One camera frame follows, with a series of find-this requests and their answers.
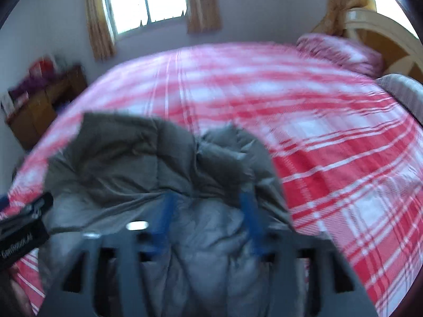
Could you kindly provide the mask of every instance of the window sill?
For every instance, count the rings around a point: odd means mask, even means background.
[[[176,18],[172,18],[172,19],[165,19],[165,20],[160,20],[160,21],[156,21],[154,23],[142,26],[142,27],[137,27],[136,29],[132,29],[123,33],[120,33],[119,35],[115,36],[116,41],[120,41],[121,39],[125,39],[128,37],[132,37],[134,35],[140,35],[143,34],[144,32],[148,32],[151,30],[155,30],[155,29],[160,29],[162,27],[167,27],[167,26],[171,26],[171,25],[175,25],[175,24],[186,24],[187,19],[185,16],[180,16],[180,17],[176,17]]]

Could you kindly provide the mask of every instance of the gray jacket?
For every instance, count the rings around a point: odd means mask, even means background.
[[[268,152],[246,131],[230,125],[196,138],[161,119],[88,113],[50,159],[45,190],[54,196],[52,236],[39,251],[46,291],[84,232],[117,232],[172,191],[171,246],[140,263],[155,315],[265,315],[271,268],[252,253],[238,193],[254,190],[273,228],[291,219]]]

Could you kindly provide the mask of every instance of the red plaid bedspread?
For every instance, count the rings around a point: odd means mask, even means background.
[[[296,228],[332,235],[380,316],[422,266],[423,132],[373,80],[275,44],[204,45],[119,65],[61,115],[9,192],[16,213],[41,193],[47,157],[84,111],[158,115],[202,133],[233,121],[269,149]],[[33,252],[17,281],[35,312],[44,293]]]

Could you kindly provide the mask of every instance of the curved headboard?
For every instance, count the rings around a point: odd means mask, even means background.
[[[353,8],[346,13],[344,36],[382,54],[384,75],[403,74],[423,83],[423,45],[396,21],[371,10]]]

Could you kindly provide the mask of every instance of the wooden cabinet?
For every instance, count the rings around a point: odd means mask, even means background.
[[[31,150],[57,117],[55,107],[73,101],[87,88],[81,66],[77,65],[30,97],[8,124],[25,150]]]

